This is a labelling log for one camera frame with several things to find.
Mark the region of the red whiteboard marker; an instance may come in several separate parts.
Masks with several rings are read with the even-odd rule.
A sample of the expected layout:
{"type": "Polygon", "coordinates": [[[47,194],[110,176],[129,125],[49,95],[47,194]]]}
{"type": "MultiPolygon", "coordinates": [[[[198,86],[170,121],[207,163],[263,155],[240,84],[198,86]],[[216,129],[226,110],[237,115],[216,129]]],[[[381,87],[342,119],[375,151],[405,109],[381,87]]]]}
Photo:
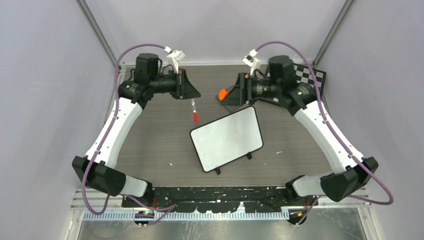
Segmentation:
{"type": "Polygon", "coordinates": [[[194,123],[198,123],[198,113],[196,109],[196,103],[193,98],[191,99],[191,106],[192,106],[193,121],[194,123]]]}

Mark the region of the white whiteboard with black frame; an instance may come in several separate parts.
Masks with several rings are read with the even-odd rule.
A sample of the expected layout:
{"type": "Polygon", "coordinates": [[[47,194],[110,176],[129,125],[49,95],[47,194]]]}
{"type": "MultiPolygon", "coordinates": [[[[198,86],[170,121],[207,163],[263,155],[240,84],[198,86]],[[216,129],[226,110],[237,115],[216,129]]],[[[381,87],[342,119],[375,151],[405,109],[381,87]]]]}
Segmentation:
{"type": "Polygon", "coordinates": [[[189,132],[201,169],[215,171],[237,159],[252,158],[264,146],[260,123],[254,106],[248,106],[189,132]]]}

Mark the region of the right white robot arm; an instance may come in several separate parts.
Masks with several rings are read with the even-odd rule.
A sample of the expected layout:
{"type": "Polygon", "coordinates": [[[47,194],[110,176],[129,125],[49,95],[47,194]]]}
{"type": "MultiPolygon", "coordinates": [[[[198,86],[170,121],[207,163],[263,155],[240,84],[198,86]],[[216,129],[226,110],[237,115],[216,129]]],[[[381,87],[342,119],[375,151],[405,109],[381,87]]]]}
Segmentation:
{"type": "Polygon", "coordinates": [[[291,205],[299,205],[306,196],[327,196],[340,202],[364,187],[379,166],[374,157],[364,157],[353,148],[345,150],[340,141],[348,141],[336,126],[329,127],[333,121],[318,96],[310,84],[297,80],[295,64],[287,55],[271,57],[265,73],[253,65],[250,73],[239,73],[235,84],[217,95],[222,105],[237,107],[258,99],[277,99],[319,145],[331,172],[300,175],[287,182],[285,198],[291,205]]]}

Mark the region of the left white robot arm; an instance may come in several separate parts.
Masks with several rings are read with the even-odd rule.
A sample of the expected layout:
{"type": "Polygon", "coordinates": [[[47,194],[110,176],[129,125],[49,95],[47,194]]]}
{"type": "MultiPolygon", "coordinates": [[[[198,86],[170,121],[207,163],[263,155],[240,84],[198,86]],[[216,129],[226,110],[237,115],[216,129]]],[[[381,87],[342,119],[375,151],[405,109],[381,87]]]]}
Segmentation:
{"type": "Polygon", "coordinates": [[[186,70],[179,68],[185,57],[181,50],[168,54],[168,72],[160,70],[162,60],[153,53],[141,53],[136,58],[133,78],[117,88],[118,101],[114,103],[100,135],[86,152],[76,156],[72,167],[86,186],[111,196],[131,195],[141,207],[153,202],[151,183],[129,176],[115,169],[121,147],[135,120],[155,94],[169,93],[177,100],[199,98],[201,93],[190,83],[186,70]]]}

